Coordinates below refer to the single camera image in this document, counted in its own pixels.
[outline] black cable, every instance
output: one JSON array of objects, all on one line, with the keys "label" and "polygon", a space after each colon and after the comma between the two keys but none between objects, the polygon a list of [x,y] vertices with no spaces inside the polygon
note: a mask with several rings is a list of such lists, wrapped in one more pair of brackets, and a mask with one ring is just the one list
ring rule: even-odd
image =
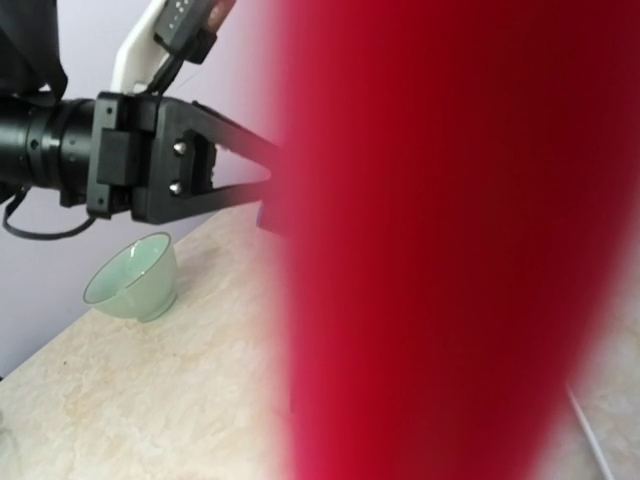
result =
[{"label": "black cable", "polygon": [[179,59],[175,55],[171,55],[153,76],[144,93],[164,95],[178,76],[178,73],[180,73],[183,65],[184,60]]},{"label": "black cable", "polygon": [[19,228],[15,228],[9,225],[9,218],[11,215],[15,213],[18,207],[22,204],[25,198],[27,198],[27,193],[29,193],[29,188],[22,188],[16,195],[13,197],[13,200],[7,205],[7,208],[4,210],[4,218],[2,219],[2,226],[4,229],[12,235],[16,237],[23,238],[25,240],[38,240],[50,242],[54,240],[62,240],[64,238],[75,237],[76,235],[81,234],[89,227],[91,227],[95,222],[95,218],[89,218],[82,225],[74,228],[73,230],[69,230],[66,232],[60,233],[35,233],[35,232],[26,232],[24,230],[20,230]]}]

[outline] white cable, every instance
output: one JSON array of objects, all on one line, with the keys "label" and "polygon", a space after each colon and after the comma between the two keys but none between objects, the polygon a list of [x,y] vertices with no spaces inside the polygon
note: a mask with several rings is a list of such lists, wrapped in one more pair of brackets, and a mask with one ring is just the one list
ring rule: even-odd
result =
[{"label": "white cable", "polygon": [[602,448],[600,448],[600,443],[598,443],[598,439],[596,438],[595,433],[593,433],[593,429],[589,424],[589,420],[586,415],[582,411],[578,400],[576,400],[575,395],[571,391],[569,387],[567,387],[567,396],[569,397],[569,402],[573,407],[573,411],[578,418],[578,422],[580,422],[580,426],[582,427],[582,431],[584,435],[587,437],[587,441],[589,442],[589,446],[591,447],[591,451],[593,452],[593,456],[598,463],[598,467],[600,467],[600,472],[602,473],[602,477],[605,480],[615,480],[611,469],[609,468],[609,464],[607,463],[607,459],[602,452]]}]

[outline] white bracket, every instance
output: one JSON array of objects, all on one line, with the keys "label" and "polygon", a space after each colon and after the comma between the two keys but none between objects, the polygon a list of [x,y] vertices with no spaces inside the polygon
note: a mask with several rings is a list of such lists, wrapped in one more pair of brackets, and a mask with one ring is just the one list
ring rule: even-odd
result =
[{"label": "white bracket", "polygon": [[112,92],[126,94],[143,91],[169,56],[153,40],[154,26],[164,5],[165,0],[151,0],[118,50],[111,80]]}]

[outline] bowl rim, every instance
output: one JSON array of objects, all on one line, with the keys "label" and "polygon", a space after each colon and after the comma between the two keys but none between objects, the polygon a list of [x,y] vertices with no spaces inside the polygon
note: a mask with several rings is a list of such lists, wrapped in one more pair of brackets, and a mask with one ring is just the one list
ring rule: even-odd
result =
[{"label": "bowl rim", "polygon": [[[100,300],[99,302],[89,302],[87,300],[87,291],[89,290],[89,287],[91,286],[93,281],[98,277],[98,275],[100,275],[102,273],[102,271],[105,268],[107,268],[107,265],[109,265],[111,262],[113,262],[118,256],[120,256],[120,254],[122,254],[122,253],[126,252],[127,250],[131,249],[131,247],[133,247],[136,243],[142,242],[144,240],[148,240],[149,238],[152,238],[152,237],[166,237],[168,241],[167,241],[167,244],[164,247],[164,250],[162,250],[162,253],[160,255],[158,255],[158,258],[155,259],[155,261],[151,264],[151,266],[142,275],[137,276],[131,282],[127,283],[125,286],[120,288],[120,290],[118,290],[118,292],[115,293],[114,295],[112,295],[112,296],[110,296],[108,298],[105,298],[104,300]],[[101,303],[104,303],[104,302],[107,302],[107,301],[111,300],[118,293],[120,293],[122,290],[126,290],[127,288],[135,285],[138,282],[138,280],[140,280],[145,275],[147,275],[151,270],[153,270],[154,267],[160,261],[160,259],[162,257],[164,257],[164,254],[167,253],[167,250],[169,250],[171,248],[172,244],[173,244],[173,239],[171,238],[171,235],[169,235],[167,232],[156,232],[156,233],[150,233],[149,235],[145,235],[144,237],[140,237],[139,239],[134,240],[133,242],[131,242],[126,247],[121,248],[120,250],[118,250],[118,252],[115,255],[113,255],[108,261],[106,261],[105,264],[102,265],[102,267],[100,267],[96,273],[93,274],[93,276],[91,277],[91,280],[89,280],[89,282],[87,282],[87,286],[84,287],[84,293],[82,294],[82,300],[84,301],[85,304],[91,305],[91,306],[100,305]]]}]

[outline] marble table surface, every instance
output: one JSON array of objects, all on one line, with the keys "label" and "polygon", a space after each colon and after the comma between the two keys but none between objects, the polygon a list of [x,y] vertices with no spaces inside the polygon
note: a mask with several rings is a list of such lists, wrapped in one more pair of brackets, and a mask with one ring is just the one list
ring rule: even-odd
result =
[{"label": "marble table surface", "polygon": [[287,476],[279,240],[256,214],[178,243],[179,299],[159,320],[91,311],[0,383],[0,479]]}]

